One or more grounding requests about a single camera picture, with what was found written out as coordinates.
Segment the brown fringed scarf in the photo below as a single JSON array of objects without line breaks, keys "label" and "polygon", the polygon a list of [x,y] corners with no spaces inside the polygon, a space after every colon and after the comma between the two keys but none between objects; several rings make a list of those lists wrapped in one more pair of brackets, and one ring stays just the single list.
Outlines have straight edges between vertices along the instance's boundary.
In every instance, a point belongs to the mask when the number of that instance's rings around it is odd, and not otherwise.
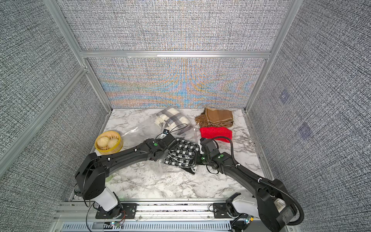
[{"label": "brown fringed scarf", "polygon": [[196,124],[201,128],[225,127],[230,128],[234,124],[233,114],[230,110],[206,107],[204,111],[195,118]]}]

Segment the red knitted scarf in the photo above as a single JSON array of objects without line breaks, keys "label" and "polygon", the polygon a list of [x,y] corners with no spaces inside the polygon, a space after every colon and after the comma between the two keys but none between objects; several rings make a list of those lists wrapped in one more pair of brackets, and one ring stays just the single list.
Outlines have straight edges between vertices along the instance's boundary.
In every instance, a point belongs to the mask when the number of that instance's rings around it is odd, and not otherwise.
[{"label": "red knitted scarf", "polygon": [[204,127],[200,128],[202,138],[213,139],[229,143],[229,140],[232,140],[232,131],[225,127]]}]

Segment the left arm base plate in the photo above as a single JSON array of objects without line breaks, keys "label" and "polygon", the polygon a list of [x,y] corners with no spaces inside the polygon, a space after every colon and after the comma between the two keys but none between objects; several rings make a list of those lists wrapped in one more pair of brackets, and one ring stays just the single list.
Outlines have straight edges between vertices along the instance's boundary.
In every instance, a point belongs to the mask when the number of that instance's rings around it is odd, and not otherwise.
[{"label": "left arm base plate", "polygon": [[105,211],[99,206],[95,219],[134,219],[137,206],[136,203],[120,203],[110,211]]}]

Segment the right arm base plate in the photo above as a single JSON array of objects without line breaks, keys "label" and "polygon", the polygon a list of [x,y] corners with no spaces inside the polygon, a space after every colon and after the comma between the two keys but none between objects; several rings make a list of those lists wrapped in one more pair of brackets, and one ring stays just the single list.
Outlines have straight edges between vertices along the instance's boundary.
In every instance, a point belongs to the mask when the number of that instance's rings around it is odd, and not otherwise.
[{"label": "right arm base plate", "polygon": [[232,216],[227,211],[226,203],[213,203],[210,209],[214,214],[214,218],[216,219],[232,218]]}]

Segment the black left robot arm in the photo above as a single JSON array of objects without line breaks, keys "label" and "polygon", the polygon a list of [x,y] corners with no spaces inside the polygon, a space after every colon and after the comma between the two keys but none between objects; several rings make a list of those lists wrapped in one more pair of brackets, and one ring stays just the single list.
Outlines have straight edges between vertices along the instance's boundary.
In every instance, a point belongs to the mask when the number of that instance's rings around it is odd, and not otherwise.
[{"label": "black left robot arm", "polygon": [[168,134],[162,139],[146,139],[135,147],[115,154],[87,155],[75,173],[75,180],[82,198],[99,205],[96,219],[124,218],[129,212],[124,209],[119,197],[106,187],[108,176],[139,162],[161,160],[176,145],[176,138]]}]

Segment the black white knitted scarf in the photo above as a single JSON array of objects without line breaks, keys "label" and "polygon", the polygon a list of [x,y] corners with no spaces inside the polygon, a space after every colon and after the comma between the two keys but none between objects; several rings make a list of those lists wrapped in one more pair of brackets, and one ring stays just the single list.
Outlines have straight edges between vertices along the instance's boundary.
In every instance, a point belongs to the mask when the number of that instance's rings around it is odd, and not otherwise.
[{"label": "black white knitted scarf", "polygon": [[199,145],[182,138],[177,138],[176,141],[177,146],[169,152],[164,163],[194,175],[198,166],[197,156],[200,155]]}]

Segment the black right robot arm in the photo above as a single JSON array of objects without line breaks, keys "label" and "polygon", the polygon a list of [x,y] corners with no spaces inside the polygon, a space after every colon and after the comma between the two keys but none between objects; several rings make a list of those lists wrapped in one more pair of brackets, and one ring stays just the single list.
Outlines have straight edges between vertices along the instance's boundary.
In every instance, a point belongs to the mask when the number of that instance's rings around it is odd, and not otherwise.
[{"label": "black right robot arm", "polygon": [[211,166],[245,187],[257,202],[255,216],[270,231],[279,232],[285,226],[296,226],[304,221],[303,208],[287,193],[285,185],[280,180],[271,181],[253,173],[225,152],[214,156],[198,154],[196,162]]}]

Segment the cream grey plaid scarf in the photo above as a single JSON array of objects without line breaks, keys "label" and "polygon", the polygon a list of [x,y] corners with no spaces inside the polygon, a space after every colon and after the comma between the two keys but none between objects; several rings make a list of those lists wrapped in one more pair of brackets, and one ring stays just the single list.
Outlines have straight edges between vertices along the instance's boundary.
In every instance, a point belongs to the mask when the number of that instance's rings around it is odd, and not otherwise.
[{"label": "cream grey plaid scarf", "polygon": [[156,113],[155,123],[160,128],[179,136],[193,128],[190,120],[174,107],[166,108]]}]

